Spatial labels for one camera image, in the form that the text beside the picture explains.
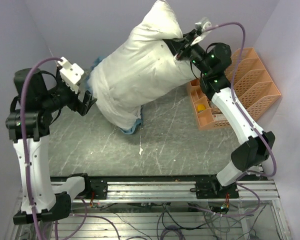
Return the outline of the blue houndstooth bear pillowcase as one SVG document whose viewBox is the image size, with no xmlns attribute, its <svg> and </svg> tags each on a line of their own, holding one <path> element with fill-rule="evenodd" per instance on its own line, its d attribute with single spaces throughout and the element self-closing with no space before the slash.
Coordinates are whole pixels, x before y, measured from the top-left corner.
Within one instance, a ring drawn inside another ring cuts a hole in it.
<svg viewBox="0 0 300 240">
<path fill-rule="evenodd" d="M 99 74 L 93 73 L 103 60 L 104 57 L 99 56 L 94 61 L 85 78 L 85 89 L 96 99 L 95 104 L 111 124 L 117 126 L 124 134 L 132 135 L 143 124 L 143 107 L 137 106 L 127 110 L 115 102 L 104 79 Z"/>
</svg>

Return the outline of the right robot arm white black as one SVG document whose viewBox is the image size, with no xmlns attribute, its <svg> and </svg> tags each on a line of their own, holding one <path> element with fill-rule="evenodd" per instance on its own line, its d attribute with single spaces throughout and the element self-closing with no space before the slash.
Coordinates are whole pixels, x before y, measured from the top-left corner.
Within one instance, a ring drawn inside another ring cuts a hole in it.
<svg viewBox="0 0 300 240">
<path fill-rule="evenodd" d="M 202 30 L 193 29 L 182 38 L 164 39 L 164 42 L 177 60 L 189 61 L 191 67 L 199 70 L 202 92 L 223 113 L 240 144 L 231 153 L 227 166 L 216 175 L 217 182 L 210 186 L 211 194 L 221 198 L 228 192 L 228 185 L 251 173 L 251 167 L 273 158 L 275 135 L 265 132 L 253 120 L 227 79 L 225 70 L 232 63 L 230 46 L 217 42 L 210 44 L 211 50 L 204 50 L 195 42 L 203 34 Z"/>
</svg>

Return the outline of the white pillow insert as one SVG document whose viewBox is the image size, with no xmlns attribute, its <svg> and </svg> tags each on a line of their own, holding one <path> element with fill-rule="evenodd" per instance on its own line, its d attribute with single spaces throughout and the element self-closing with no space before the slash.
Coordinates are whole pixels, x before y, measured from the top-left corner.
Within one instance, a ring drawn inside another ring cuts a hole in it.
<svg viewBox="0 0 300 240">
<path fill-rule="evenodd" d="M 128 39 L 94 68 L 118 106 L 131 110 L 194 80 L 198 70 L 177 61 L 164 39 L 183 36 L 176 15 L 157 0 Z"/>
</svg>

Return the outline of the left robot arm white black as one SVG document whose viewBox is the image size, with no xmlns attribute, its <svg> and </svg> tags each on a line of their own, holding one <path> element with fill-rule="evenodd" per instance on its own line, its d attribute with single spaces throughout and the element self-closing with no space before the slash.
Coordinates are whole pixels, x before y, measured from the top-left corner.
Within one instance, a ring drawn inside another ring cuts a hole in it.
<svg viewBox="0 0 300 240">
<path fill-rule="evenodd" d="M 55 121 L 54 112 L 60 113 L 64 107 L 85 116 L 96 102 L 86 91 L 83 100 L 71 90 L 62 79 L 62 67 L 57 67 L 53 75 L 56 86 L 47 89 L 43 75 L 47 71 L 37 69 L 31 77 L 26 94 L 24 114 L 16 108 L 21 101 L 22 88 L 27 74 L 25 68 L 14 75 L 18 95 L 10 105 L 10 114 L 5 121 L 9 139 L 19 161 L 22 184 L 21 209 L 13 216 L 15 225 L 32 224 L 35 221 L 53 222 L 70 215 L 72 201 L 79 197 L 88 198 L 93 189 L 86 173 L 68 176 L 65 182 L 53 187 L 49 173 L 50 125 Z"/>
</svg>

